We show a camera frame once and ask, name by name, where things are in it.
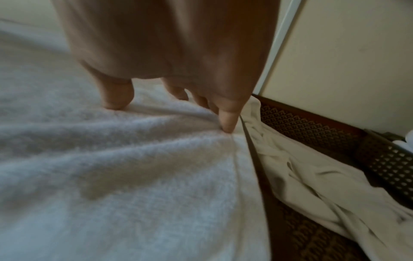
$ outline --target skin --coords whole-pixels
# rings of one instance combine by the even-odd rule
[[[132,78],[218,114],[231,133],[264,68],[278,0],[53,0],[71,51],[103,106],[120,110]]]

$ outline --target beige wall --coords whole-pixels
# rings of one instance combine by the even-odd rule
[[[50,0],[0,0],[0,19],[59,30]]]
[[[360,128],[413,129],[413,1],[308,0],[261,95]]]

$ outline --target woven basket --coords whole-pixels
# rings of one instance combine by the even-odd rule
[[[413,153],[376,132],[365,131],[368,135],[356,150],[355,159],[413,201]]]

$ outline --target hand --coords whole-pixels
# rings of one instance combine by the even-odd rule
[[[161,78],[169,93],[218,114],[232,132],[272,43],[274,0],[53,0],[75,58],[103,105],[122,109],[132,78]]]

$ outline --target finger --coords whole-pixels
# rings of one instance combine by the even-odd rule
[[[212,101],[208,101],[208,106],[211,109],[211,111],[215,114],[218,114],[219,109],[218,107],[215,105],[215,103],[213,103]]]
[[[222,130],[226,133],[232,133],[237,125],[238,118],[240,117],[241,111],[229,112],[222,109],[219,110],[218,118],[221,123]]]
[[[178,100],[189,101],[188,94],[184,88],[171,86],[164,80],[162,82],[165,89],[175,98]]]
[[[95,81],[102,98],[103,107],[111,110],[121,110],[133,100],[135,90],[131,79],[121,79],[106,75],[87,63],[80,64],[89,72]]]
[[[205,97],[199,96],[196,92],[191,92],[191,94],[192,94],[192,98],[194,98],[194,101],[199,106],[209,109],[208,100]]]

